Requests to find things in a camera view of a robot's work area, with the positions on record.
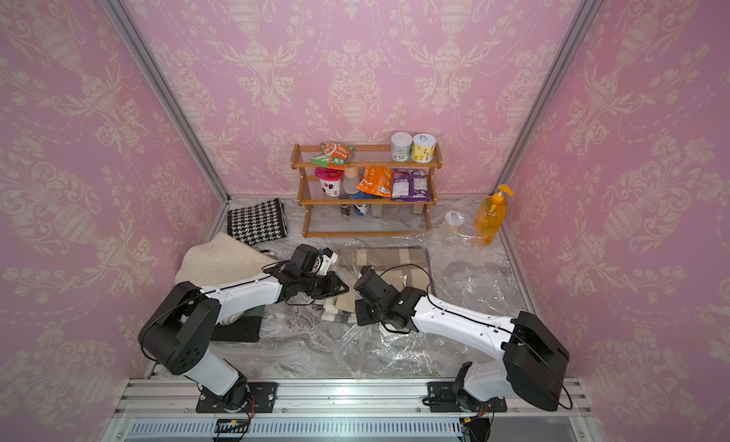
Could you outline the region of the black white houndstooth scarf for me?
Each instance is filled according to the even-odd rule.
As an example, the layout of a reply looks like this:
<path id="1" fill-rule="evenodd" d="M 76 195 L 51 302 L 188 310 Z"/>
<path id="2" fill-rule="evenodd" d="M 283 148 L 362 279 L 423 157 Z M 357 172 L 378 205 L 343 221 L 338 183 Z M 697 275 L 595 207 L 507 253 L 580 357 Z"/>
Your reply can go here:
<path id="1" fill-rule="evenodd" d="M 286 238 L 288 225 L 281 199 L 229 211 L 226 233 L 247 246 Z"/>

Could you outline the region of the clear plastic vacuum bag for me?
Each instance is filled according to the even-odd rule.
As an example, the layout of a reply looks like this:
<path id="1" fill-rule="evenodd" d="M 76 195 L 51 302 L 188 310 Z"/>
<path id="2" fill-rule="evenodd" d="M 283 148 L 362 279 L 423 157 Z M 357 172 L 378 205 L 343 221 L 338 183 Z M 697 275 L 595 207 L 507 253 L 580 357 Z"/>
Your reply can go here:
<path id="1" fill-rule="evenodd" d="M 365 313 L 306 295 L 262 308 L 257 342 L 218 347 L 255 379 L 454 377 L 465 362 L 485 364 L 490 356 L 417 327 L 418 303 L 449 322 L 461 308 L 496 318 L 526 309 L 503 242 L 484 244 L 472 219 L 452 228 L 443 213 L 431 223 L 407 208 L 343 218 L 334 206 L 306 211 L 296 204 L 287 204 L 285 219 L 286 237 L 262 251 L 278 261 L 300 244 L 334 250 L 334 271 L 348 287 L 340 300 L 361 301 Z"/>

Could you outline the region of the beige knitted scarf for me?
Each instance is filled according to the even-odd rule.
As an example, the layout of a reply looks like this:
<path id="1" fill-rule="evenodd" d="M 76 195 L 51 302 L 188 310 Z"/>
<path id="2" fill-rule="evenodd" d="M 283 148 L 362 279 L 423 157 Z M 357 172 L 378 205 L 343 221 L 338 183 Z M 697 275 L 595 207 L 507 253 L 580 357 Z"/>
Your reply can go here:
<path id="1" fill-rule="evenodd" d="M 184 254 L 174 283 L 192 282 L 199 287 L 231 284 L 256 277 L 275 261 L 221 232 L 210 242 L 193 246 Z"/>

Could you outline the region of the beige brown plaid scarf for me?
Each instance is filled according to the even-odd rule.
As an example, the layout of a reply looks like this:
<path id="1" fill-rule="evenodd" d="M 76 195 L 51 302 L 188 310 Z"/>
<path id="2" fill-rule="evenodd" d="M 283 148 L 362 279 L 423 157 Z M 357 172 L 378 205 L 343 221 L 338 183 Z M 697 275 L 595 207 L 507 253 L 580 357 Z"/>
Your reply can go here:
<path id="1" fill-rule="evenodd" d="M 336 274 L 349 287 L 345 294 L 327 299 L 321 319 L 325 322 L 356 324 L 355 302 L 360 299 L 355 282 L 362 267 L 370 266 L 397 290 L 412 286 L 426 290 L 430 285 L 430 256 L 421 246 L 348 247 L 338 252 Z"/>

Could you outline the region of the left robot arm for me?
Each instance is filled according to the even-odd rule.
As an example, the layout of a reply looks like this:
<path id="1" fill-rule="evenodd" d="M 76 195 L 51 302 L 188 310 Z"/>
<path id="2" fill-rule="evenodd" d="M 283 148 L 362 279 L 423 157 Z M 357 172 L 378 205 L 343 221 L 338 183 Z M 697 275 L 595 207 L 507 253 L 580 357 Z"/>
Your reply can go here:
<path id="1" fill-rule="evenodd" d="M 323 301 L 349 291 L 332 269 L 338 254 L 330 248 L 298 246 L 290 259 L 262 267 L 253 278 L 197 286 L 176 284 L 138 335 L 144 355 L 172 375 L 194 381 L 202 396 L 228 413 L 253 413 L 256 400 L 247 377 L 213 353 L 216 328 L 229 318 L 304 294 Z"/>

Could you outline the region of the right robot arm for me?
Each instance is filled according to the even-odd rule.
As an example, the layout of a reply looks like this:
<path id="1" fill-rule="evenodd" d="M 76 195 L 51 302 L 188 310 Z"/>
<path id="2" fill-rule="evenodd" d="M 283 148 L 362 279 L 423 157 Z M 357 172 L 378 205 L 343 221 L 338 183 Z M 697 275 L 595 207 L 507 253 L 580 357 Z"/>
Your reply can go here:
<path id="1" fill-rule="evenodd" d="M 370 266 L 355 283 L 360 326 L 380 324 L 398 333 L 422 333 L 450 339 L 492 358 L 467 361 L 452 383 L 455 404 L 482 413 L 493 398 L 517 396 L 533 407 L 555 412 L 562 406 L 570 353 L 535 316 L 496 316 L 442 301 L 426 290 L 388 284 Z"/>

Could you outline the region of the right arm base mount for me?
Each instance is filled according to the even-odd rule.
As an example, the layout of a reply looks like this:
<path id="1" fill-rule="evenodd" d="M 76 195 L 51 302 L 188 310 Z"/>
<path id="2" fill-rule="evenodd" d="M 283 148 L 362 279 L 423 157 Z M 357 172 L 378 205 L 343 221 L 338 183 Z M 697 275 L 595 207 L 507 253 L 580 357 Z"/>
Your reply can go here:
<path id="1" fill-rule="evenodd" d="M 505 398 L 496 396 L 480 401 L 465 389 L 465 377 L 473 366 L 471 361 L 462 364 L 453 381 L 431 381 L 427 383 L 427 396 L 421 402 L 432 413 L 475 413 L 484 417 L 487 413 L 505 413 L 508 406 Z"/>

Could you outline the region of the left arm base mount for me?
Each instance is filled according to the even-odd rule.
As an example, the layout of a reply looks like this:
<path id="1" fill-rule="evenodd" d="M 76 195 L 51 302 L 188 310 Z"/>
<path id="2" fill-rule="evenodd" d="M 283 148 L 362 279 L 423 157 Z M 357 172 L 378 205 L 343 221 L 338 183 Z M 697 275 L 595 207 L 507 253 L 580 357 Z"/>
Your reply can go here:
<path id="1" fill-rule="evenodd" d="M 197 413 L 273 413 L 279 384 L 277 382 L 254 381 L 245 385 L 237 383 L 233 388 L 218 396 L 198 386 L 200 395 L 196 405 Z"/>

